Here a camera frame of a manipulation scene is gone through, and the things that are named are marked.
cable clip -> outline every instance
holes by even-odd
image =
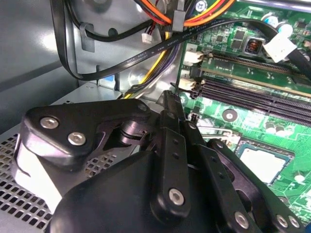
[[[81,32],[81,46],[84,51],[95,52],[95,42],[93,39],[87,36],[86,30],[89,32],[94,32],[94,26],[90,23],[81,23],[80,28]]]
[[[184,11],[184,0],[171,0],[167,6],[167,17],[172,19],[172,24],[165,26],[165,30],[168,32],[182,33],[184,31],[184,23],[186,18],[186,12]]]

red wire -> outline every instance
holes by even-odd
[[[190,22],[192,23],[192,22],[200,21],[200,20],[204,19],[206,16],[213,14],[214,11],[216,11],[224,2],[225,2],[225,0],[220,1],[213,9],[211,9],[210,11],[206,12],[204,15],[202,15],[202,16],[194,19],[194,20],[191,20]]]
[[[151,15],[149,12],[146,12],[145,13],[156,23],[160,24],[160,25],[165,25],[165,23],[163,21],[160,21],[159,19],[157,19],[156,17],[154,17],[153,15]]]

metal bolt head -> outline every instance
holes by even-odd
[[[190,126],[190,128],[192,128],[193,130],[195,130],[195,129],[196,129],[195,124],[193,124],[192,122],[189,122],[189,126]]]
[[[58,121],[52,117],[45,117],[40,120],[40,124],[45,129],[55,129],[59,125]]]
[[[167,115],[168,115],[170,118],[175,119],[175,116],[174,116],[174,114],[173,114],[173,113],[168,112],[168,113],[167,113]]]
[[[175,205],[182,205],[185,202],[183,194],[175,188],[169,190],[169,197]]]
[[[234,213],[234,218],[236,220],[236,222],[244,229],[248,229],[249,228],[249,223],[246,219],[246,217],[239,211]]]
[[[83,133],[73,132],[68,135],[68,141],[74,146],[82,146],[86,142],[86,137]]]
[[[138,108],[139,108],[140,110],[147,111],[146,105],[144,105],[144,104],[142,104],[142,103],[140,103],[140,104],[138,105]]]
[[[288,218],[290,219],[291,224],[292,224],[294,227],[296,227],[296,228],[300,228],[299,223],[297,222],[297,220],[296,220],[294,217],[292,217],[292,216],[288,216]]]
[[[282,227],[288,228],[288,223],[287,223],[287,221],[285,220],[285,218],[283,218],[281,215],[277,215],[276,218],[277,218],[277,221],[279,222],[279,224],[280,224]]]

silver screw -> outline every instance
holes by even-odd
[[[202,12],[207,9],[207,3],[204,0],[198,1],[195,5],[195,10],[197,12]]]
[[[292,225],[293,225],[294,227],[300,228],[299,223],[297,222],[297,220],[296,220],[294,217],[288,216],[288,218],[290,219],[290,221],[291,221],[291,223],[292,223]]]
[[[175,188],[170,189],[169,197],[170,197],[170,200],[175,205],[182,205],[185,202],[185,198],[184,198],[183,194]]]
[[[245,216],[244,216],[241,212],[239,212],[239,211],[235,212],[235,213],[234,213],[234,217],[235,217],[236,222],[237,222],[242,228],[248,229],[249,223],[248,223],[247,219],[245,218]]]
[[[175,116],[174,116],[174,114],[173,114],[173,113],[168,112],[168,113],[167,113],[167,115],[168,115],[170,118],[175,119]]]
[[[45,129],[55,129],[59,125],[58,121],[52,117],[45,117],[40,120],[40,124]]]
[[[196,129],[195,124],[193,124],[192,122],[189,122],[189,126],[190,126],[190,128],[192,128],[193,130],[195,130],[195,129]]]
[[[277,215],[276,218],[277,218],[279,224],[281,224],[282,227],[288,228],[288,223],[285,220],[285,218],[283,218],[281,215]]]
[[[228,114],[226,115],[226,117],[227,117],[229,120],[231,120],[231,119],[233,118],[233,115],[232,115],[231,113],[228,113]]]
[[[68,135],[68,141],[74,146],[82,146],[86,142],[83,133],[73,132]]]
[[[218,145],[218,147],[224,148],[224,146],[220,142],[217,142],[216,144]]]
[[[140,104],[138,105],[138,108],[139,108],[140,110],[147,111],[146,105],[144,105],[144,104],[142,104],[142,103],[140,103]]]

microchip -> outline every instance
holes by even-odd
[[[242,41],[239,41],[239,40],[234,40],[231,44],[231,47],[233,49],[239,49],[241,48],[241,45],[242,45]]]
[[[224,39],[224,37],[223,37],[222,35],[219,35],[219,36],[217,36],[216,41],[218,41],[218,42],[222,42],[222,41],[223,41],[223,39]]]
[[[228,61],[215,59],[215,65],[218,69],[232,70],[232,64]]]
[[[297,28],[301,28],[301,29],[305,29],[306,28],[306,23],[304,23],[304,22],[298,22],[297,23]]]
[[[295,156],[292,151],[246,138],[240,140],[235,153],[267,185],[276,181]]]
[[[237,31],[237,32],[235,33],[234,38],[237,39],[237,40],[243,40],[244,35],[245,35],[245,32],[243,32],[243,31]]]

